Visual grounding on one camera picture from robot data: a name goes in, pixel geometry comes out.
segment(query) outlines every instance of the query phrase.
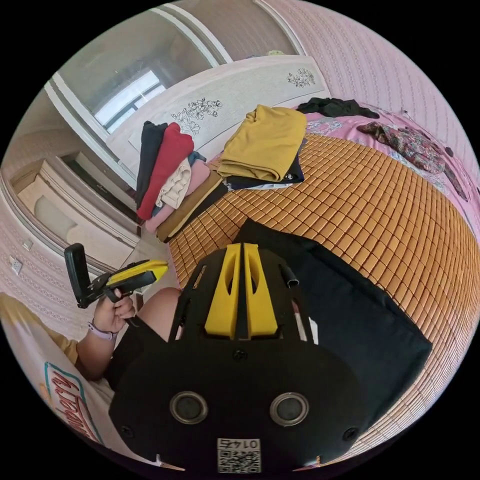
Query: lavender watch strap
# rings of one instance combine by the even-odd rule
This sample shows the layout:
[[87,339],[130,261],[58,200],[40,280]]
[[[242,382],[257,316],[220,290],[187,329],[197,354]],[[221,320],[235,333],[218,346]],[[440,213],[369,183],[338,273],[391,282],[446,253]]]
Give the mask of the lavender watch strap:
[[91,321],[88,322],[88,329],[97,337],[103,340],[115,340],[118,333],[113,333],[112,331],[102,331],[99,330]]

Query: pink patterned wallpaper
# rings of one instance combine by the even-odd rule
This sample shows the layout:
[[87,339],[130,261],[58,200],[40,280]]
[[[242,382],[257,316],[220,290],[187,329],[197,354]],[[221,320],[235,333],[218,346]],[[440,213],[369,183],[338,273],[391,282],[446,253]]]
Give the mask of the pink patterned wallpaper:
[[303,0],[266,2],[316,60],[332,97],[391,112],[407,110],[464,160],[480,186],[480,167],[460,121],[438,88],[405,54],[369,28],[327,8]]
[[273,18],[252,0],[179,0],[172,2],[216,36],[233,60],[281,50],[296,52]]
[[[63,259],[47,250],[18,224],[0,197],[0,291],[19,299],[51,329],[80,340],[92,309],[80,310]],[[34,241],[27,251],[22,243]],[[12,255],[23,263],[20,275],[10,267]]]
[[[10,144],[1,175],[8,179],[19,168],[38,159],[55,161],[56,155],[81,149],[80,138],[69,128],[28,133]],[[22,247],[26,238],[34,241],[30,251]],[[10,267],[10,255],[23,263],[19,276]],[[81,339],[92,318],[91,308],[77,307],[63,259],[29,234],[1,197],[0,291],[19,299],[47,326],[70,338]]]

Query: red folded sweater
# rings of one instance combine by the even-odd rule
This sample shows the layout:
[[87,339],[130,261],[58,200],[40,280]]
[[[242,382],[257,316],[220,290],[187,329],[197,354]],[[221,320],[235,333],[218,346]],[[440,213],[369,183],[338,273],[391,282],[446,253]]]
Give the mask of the red folded sweater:
[[194,151],[194,141],[186,133],[180,133],[178,123],[171,123],[163,134],[163,141],[156,157],[155,166],[151,174],[148,190],[146,191],[140,208],[136,211],[142,220],[152,218],[155,202],[160,190],[183,162]]

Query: black shorts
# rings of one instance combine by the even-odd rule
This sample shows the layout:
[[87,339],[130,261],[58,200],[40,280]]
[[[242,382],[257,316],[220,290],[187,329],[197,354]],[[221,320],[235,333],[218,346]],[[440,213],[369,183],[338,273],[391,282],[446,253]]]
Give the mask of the black shorts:
[[166,343],[138,316],[131,319],[103,374],[110,388],[113,391],[117,389],[123,374],[143,352],[147,349],[159,348]]

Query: bamboo mat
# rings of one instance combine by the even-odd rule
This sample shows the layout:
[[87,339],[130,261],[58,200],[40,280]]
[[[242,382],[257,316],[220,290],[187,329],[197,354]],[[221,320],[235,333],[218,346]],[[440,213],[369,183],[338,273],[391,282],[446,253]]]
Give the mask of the bamboo mat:
[[170,242],[181,286],[231,243],[246,217],[314,239],[385,289],[432,342],[415,384],[341,459],[393,437],[430,408],[460,365],[480,318],[480,249],[450,201],[370,147],[307,134],[305,181],[228,193]]

